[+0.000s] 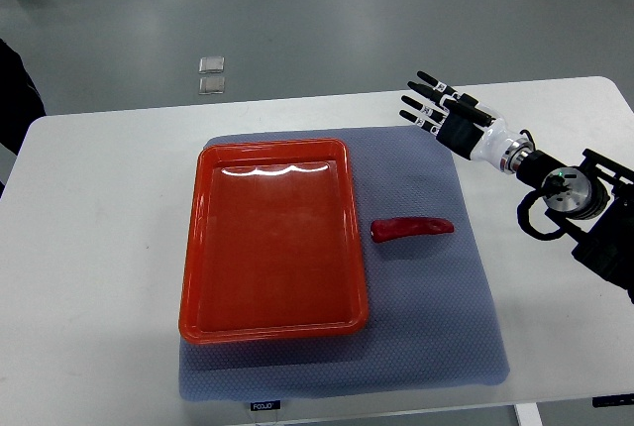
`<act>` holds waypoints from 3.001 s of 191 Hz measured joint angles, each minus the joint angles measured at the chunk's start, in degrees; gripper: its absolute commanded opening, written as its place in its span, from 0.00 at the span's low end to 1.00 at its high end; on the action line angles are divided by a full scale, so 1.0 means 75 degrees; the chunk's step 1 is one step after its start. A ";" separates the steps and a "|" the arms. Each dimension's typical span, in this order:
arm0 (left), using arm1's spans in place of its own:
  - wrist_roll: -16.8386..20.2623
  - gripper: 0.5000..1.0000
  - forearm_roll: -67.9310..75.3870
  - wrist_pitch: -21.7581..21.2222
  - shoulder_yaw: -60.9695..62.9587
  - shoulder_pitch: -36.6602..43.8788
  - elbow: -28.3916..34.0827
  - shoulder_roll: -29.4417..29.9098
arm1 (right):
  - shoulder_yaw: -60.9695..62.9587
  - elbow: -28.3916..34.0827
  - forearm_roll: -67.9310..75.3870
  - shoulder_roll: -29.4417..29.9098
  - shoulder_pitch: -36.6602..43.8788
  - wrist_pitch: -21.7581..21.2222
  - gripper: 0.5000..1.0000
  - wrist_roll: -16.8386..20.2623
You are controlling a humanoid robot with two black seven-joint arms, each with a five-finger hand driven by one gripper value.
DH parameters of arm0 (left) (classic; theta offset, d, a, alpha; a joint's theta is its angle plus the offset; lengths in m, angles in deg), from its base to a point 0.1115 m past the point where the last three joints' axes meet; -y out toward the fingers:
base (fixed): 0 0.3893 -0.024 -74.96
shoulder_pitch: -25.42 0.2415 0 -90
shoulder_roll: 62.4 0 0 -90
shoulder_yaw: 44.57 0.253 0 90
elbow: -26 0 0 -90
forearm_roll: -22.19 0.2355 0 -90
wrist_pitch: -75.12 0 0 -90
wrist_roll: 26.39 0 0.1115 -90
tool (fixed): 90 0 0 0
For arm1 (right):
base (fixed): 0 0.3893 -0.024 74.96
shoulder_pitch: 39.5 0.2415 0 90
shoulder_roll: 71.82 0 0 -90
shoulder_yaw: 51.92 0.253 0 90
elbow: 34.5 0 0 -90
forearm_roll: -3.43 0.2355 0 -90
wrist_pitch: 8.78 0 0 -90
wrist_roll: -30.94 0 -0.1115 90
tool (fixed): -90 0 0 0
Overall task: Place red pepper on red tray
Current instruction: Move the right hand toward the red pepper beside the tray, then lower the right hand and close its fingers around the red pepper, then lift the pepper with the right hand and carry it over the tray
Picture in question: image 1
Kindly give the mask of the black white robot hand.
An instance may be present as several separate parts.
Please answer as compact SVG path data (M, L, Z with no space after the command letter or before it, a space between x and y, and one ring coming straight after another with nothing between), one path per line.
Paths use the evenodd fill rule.
M431 134L438 143L466 160L487 161L513 173L524 155L534 150L528 136L508 129L504 118L465 92L420 70L408 87L422 102L404 95L408 108L399 115Z

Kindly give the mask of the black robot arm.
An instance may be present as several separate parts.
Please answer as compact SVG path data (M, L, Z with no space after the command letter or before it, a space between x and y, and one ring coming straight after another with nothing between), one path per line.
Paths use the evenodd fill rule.
M508 169L532 191L516 209L519 227L539 241L570 236L577 262L632 296L633 171L591 149L566 166L520 135Z

